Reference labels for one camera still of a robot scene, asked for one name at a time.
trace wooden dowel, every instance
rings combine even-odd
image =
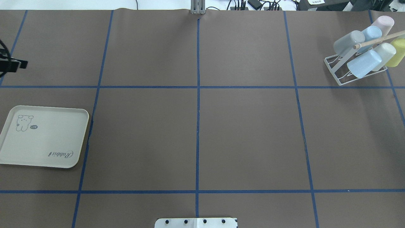
[[[388,39],[392,39],[401,35],[405,35],[405,30],[400,31],[400,32],[396,32],[396,33],[392,33],[391,35],[385,36],[385,37],[380,37],[374,40],[370,40],[364,43],[360,43],[360,44],[356,44],[355,46],[353,46],[354,49],[359,49],[361,47],[365,47],[371,44],[376,44],[376,43],[380,43],[383,42],[384,40],[388,40]]]

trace power adapter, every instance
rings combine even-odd
[[[260,9],[263,4],[259,2],[259,0],[248,0],[249,5],[251,5],[255,10]]]

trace plastic cup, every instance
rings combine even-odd
[[[384,37],[390,32],[391,28],[393,27],[394,19],[389,16],[381,16],[378,17],[377,20],[375,20],[375,22],[373,22],[371,25],[380,28],[382,36]]]
[[[396,39],[391,42],[396,49],[396,54],[385,64],[387,67],[396,67],[405,56],[405,39]]]
[[[348,62],[347,67],[354,76],[363,78],[381,62],[379,54],[374,50],[369,50]]]
[[[396,49],[389,43],[382,43],[373,49],[379,54],[382,61],[372,71],[379,71],[396,53]]]
[[[380,38],[382,36],[381,29],[379,29],[376,26],[369,26],[361,32],[364,34],[365,42]],[[373,46],[373,45],[371,44],[371,45],[362,47],[357,52],[364,53],[364,52],[368,51],[371,48],[371,46]]]
[[[364,34],[360,31],[354,30],[335,41],[335,43],[333,43],[333,49],[337,55],[344,56],[353,48],[354,45],[363,43],[364,40]]]

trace table surface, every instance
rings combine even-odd
[[[16,105],[83,108],[70,169],[0,165],[0,227],[405,226],[405,64],[337,86],[332,44],[404,13],[1,11]]]

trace bear drawing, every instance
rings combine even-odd
[[[34,116],[19,115],[17,119],[17,131],[26,131]]]

